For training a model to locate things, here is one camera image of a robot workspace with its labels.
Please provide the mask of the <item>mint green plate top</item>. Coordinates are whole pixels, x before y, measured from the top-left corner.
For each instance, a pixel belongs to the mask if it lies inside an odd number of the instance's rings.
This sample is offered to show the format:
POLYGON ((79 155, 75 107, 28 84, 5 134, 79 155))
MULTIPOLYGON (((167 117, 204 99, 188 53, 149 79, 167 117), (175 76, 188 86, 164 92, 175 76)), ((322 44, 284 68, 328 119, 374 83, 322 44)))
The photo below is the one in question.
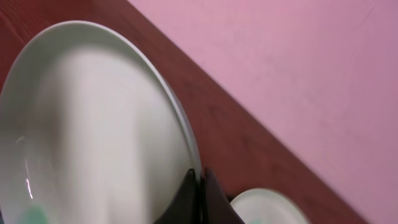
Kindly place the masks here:
POLYGON ((293 201, 274 190, 250 189, 236 196, 230 204, 247 224, 310 224, 293 201))

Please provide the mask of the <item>mint green plate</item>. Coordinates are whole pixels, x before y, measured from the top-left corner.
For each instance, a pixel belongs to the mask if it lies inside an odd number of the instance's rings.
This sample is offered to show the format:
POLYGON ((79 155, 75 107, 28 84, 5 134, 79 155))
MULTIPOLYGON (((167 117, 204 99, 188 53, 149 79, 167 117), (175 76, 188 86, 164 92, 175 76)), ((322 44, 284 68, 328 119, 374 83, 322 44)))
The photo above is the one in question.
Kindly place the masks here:
POLYGON ((21 50, 1 91, 4 223, 154 223, 189 170, 187 116, 125 37, 66 21, 21 50))
POLYGON ((293 201, 274 190, 250 189, 236 196, 230 204, 247 224, 310 224, 293 201))

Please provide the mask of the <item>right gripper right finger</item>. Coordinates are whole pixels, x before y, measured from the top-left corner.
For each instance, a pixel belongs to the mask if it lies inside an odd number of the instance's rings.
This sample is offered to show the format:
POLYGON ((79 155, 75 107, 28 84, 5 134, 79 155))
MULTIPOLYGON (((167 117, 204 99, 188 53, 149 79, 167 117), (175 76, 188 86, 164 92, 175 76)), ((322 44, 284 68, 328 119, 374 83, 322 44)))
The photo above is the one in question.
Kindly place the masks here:
POLYGON ((203 223, 244 224, 224 194, 214 172, 205 169, 201 180, 203 223))

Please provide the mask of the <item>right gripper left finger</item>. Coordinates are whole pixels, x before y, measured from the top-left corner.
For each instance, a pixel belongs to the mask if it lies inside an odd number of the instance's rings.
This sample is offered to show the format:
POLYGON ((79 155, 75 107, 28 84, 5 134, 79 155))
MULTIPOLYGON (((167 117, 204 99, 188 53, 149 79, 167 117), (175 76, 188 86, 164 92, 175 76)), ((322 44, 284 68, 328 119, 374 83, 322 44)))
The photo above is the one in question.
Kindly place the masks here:
POLYGON ((155 224, 199 224, 200 203, 194 169, 187 170, 183 181, 166 211, 155 224))

